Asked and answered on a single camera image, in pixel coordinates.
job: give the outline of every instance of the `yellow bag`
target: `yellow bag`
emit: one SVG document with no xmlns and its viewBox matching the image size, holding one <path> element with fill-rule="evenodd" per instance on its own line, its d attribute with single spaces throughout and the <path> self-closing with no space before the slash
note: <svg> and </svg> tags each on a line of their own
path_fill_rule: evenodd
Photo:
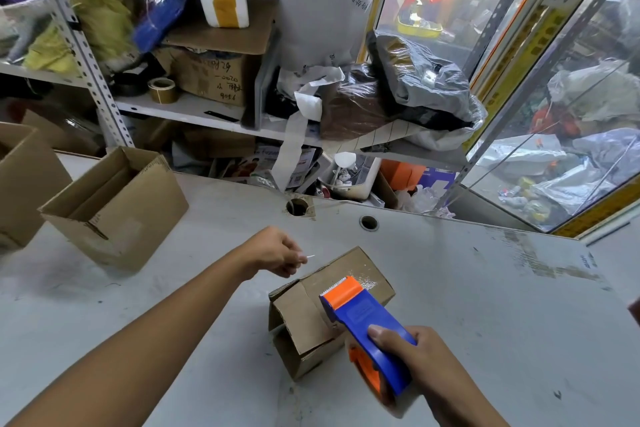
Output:
<svg viewBox="0 0 640 427">
<path fill-rule="evenodd" d="M 70 0 L 103 73 L 119 71 L 137 59 L 131 41 L 133 0 Z M 71 49 L 52 21 L 30 45 L 24 66 L 79 75 Z"/>
</svg>

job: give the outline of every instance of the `hand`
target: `hand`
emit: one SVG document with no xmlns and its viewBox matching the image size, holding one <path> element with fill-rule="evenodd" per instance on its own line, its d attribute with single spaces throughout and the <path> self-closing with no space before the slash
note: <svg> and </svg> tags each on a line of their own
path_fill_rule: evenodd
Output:
<svg viewBox="0 0 640 427">
<path fill-rule="evenodd" d="M 307 257 L 302 249 L 289 236 L 276 227 L 266 227 L 249 238 L 234 252 L 248 266 L 248 277 L 258 270 L 268 270 L 284 278 L 291 277 Z"/>
<path fill-rule="evenodd" d="M 408 326 L 406 330 L 416 346 L 380 326 L 369 326 L 368 333 L 381 350 L 396 355 L 409 368 L 441 425 L 462 420 L 476 427 L 508 427 L 434 329 Z"/>
</svg>

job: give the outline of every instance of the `packing tape roll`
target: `packing tape roll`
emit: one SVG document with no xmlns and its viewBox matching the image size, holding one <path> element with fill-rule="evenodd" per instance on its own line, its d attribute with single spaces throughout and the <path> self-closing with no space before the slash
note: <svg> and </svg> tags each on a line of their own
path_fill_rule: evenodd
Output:
<svg viewBox="0 0 640 427">
<path fill-rule="evenodd" d="M 156 103 L 174 103 L 178 100 L 178 90 L 175 81 L 169 78 L 154 78 L 147 83 L 151 99 Z"/>
</svg>

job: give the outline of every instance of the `fingernail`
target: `fingernail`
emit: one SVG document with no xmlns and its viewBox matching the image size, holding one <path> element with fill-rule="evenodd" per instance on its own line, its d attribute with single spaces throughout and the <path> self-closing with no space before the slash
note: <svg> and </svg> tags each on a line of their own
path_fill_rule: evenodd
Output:
<svg viewBox="0 0 640 427">
<path fill-rule="evenodd" d="M 370 338 L 376 339 L 377 337 L 380 336 L 380 334 L 382 334 L 382 331 L 384 330 L 385 329 L 380 326 L 371 325 L 367 328 L 367 333 L 369 334 Z"/>
</svg>

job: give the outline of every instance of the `table surface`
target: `table surface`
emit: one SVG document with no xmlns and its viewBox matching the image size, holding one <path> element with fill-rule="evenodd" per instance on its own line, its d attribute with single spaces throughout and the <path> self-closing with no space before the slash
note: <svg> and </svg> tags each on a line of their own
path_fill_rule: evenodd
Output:
<svg viewBox="0 0 640 427">
<path fill-rule="evenodd" d="M 95 160 L 60 155 L 74 178 Z M 0 424 L 109 335 L 266 225 L 312 271 L 359 245 L 396 290 L 388 309 L 433 326 L 514 426 L 636 426 L 640 328 L 580 242 L 326 199 L 286 213 L 275 191 L 177 174 L 191 207 L 134 276 L 105 271 L 49 223 L 0 261 Z M 369 232 L 359 218 L 380 223 Z M 419 399 L 401 421 L 344 350 L 298 383 L 267 332 L 260 272 L 233 295 L 149 426 L 436 426 Z"/>
</svg>

